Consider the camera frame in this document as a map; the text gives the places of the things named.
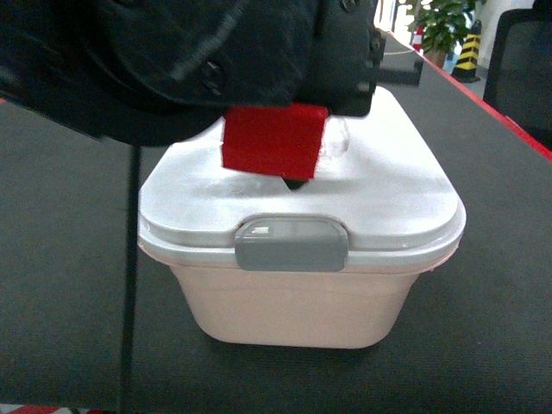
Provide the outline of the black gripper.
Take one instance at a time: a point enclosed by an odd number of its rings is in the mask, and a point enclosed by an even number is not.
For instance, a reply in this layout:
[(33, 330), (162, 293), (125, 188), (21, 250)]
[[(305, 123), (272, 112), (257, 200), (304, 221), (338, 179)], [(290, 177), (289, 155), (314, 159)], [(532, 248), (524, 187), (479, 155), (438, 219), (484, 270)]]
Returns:
[(377, 85), (418, 86), (423, 61), (380, 68), (385, 37), (374, 26), (376, 1), (322, 1), (313, 46), (297, 101), (323, 106), (334, 116), (364, 117)]

